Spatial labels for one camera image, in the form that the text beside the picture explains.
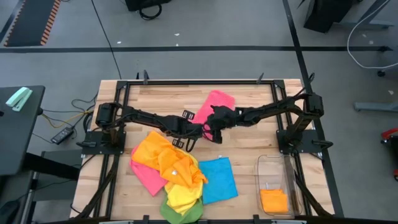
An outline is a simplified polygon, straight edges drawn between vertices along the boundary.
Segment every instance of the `blue napkin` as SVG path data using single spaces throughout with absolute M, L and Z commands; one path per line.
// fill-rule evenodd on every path
M 203 184 L 204 205 L 238 196 L 228 157 L 201 161 L 199 168 L 208 180 L 208 184 Z

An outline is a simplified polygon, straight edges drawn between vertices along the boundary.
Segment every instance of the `cloth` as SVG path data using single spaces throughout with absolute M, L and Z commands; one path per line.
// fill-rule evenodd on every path
M 199 220 L 203 214 L 203 202 L 199 198 L 190 210 L 181 215 L 167 205 L 166 197 L 162 206 L 160 206 L 160 214 L 171 224 L 193 223 Z
M 282 189 L 260 190 L 262 209 L 267 213 L 287 213 L 289 211 L 287 195 Z
M 190 156 L 174 148 L 166 138 L 154 131 L 140 143 L 132 160 L 159 170 L 163 179 L 178 185 L 194 188 L 207 183 Z
M 132 155 L 137 151 L 137 148 L 138 146 L 132 150 Z M 130 167 L 136 174 L 139 181 L 152 196 L 155 196 L 156 193 L 167 183 L 167 180 L 160 177 L 159 171 L 153 168 L 139 164 L 132 160 L 130 160 Z
M 198 161 L 191 154 L 184 151 L 183 153 L 192 159 L 195 166 L 198 166 Z M 164 186 L 164 189 L 167 192 L 167 205 L 175 212 L 184 215 L 185 212 L 194 206 L 198 198 L 201 197 L 203 182 L 194 188 L 188 188 L 169 182 Z
M 228 157 L 199 162 L 199 168 L 209 183 L 203 186 L 203 204 L 238 196 L 231 163 Z
M 195 114 L 192 123 L 204 124 L 207 121 L 207 117 L 213 114 L 214 111 L 211 106 L 226 106 L 230 109 L 234 109 L 235 99 L 232 96 L 227 95 L 219 90 L 213 90 L 207 96 L 206 101 Z M 205 133 L 208 139 L 213 139 L 213 136 L 209 133 Z

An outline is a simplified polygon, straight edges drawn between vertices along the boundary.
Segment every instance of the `pink cloth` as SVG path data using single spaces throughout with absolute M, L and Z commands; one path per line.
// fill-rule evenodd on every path
M 235 98 L 219 90 L 211 91 L 207 96 L 205 103 L 195 114 L 192 123 L 204 124 L 207 121 L 207 117 L 214 113 L 211 106 L 226 106 L 233 110 L 235 106 Z M 205 133 L 205 135 L 207 138 L 213 139 L 213 136 L 211 134 Z
M 136 152 L 137 148 L 138 146 L 132 150 L 131 155 Z M 133 160 L 130 160 L 130 166 L 132 171 L 152 196 L 155 196 L 158 191 L 167 184 L 167 180 L 161 178 L 159 171 L 153 168 L 139 164 Z

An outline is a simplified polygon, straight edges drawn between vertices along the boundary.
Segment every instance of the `wooden board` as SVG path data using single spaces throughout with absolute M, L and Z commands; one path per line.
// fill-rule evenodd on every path
M 302 88 L 300 80 L 285 80 L 285 85 L 288 95 L 294 95 Z M 98 105 L 113 101 L 115 88 L 116 80 L 101 82 L 93 121 Z M 147 85 L 131 87 L 129 106 L 159 115 L 181 115 L 183 110 L 195 113 L 211 90 L 221 90 L 233 96 L 236 106 L 258 107 L 272 103 L 269 85 Z M 286 127 L 285 116 L 282 117 Z M 143 215 L 149 215 L 151 220 L 161 220 L 163 217 L 159 212 L 159 207 L 165 197 L 164 191 L 152 197 L 129 167 L 132 148 L 138 145 L 149 132 L 153 130 L 159 132 L 159 130 L 140 124 L 126 124 L 126 150 L 119 162 L 111 219 L 142 220 Z M 215 144 L 204 139 L 198 140 L 191 152 L 198 161 L 216 159 L 219 155 L 229 157 L 239 194 L 238 197 L 230 200 L 205 205 L 203 219 L 251 219 L 253 214 L 259 214 L 260 218 L 273 218 L 265 214 L 257 204 L 254 165 L 261 155 L 279 154 L 276 129 L 277 120 L 274 116 L 263 119 L 259 124 L 248 128 L 237 127 L 224 130 L 222 144 Z M 96 156 L 80 172 L 73 201 L 75 209 L 82 210 L 98 188 L 102 160 L 103 156 Z M 307 187 L 321 205 L 333 213 L 321 161 L 311 155 L 302 155 L 302 165 Z M 107 197 L 106 192 L 101 208 L 102 215 L 104 215 Z M 76 213 L 72 211 L 71 217 L 74 216 Z

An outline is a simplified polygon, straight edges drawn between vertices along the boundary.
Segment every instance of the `plastic bin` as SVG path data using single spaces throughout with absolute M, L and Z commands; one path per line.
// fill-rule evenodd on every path
M 256 176 L 257 202 L 259 208 L 268 215 L 294 217 L 294 215 L 301 213 L 302 206 L 297 197 L 293 164 L 291 166 L 285 166 L 286 161 L 292 161 L 291 157 L 286 155 L 263 155 L 258 158 L 254 167 Z M 287 179 L 288 174 L 290 174 L 290 184 Z M 281 189 L 287 196 L 287 212 L 264 211 L 260 196 L 261 189 Z

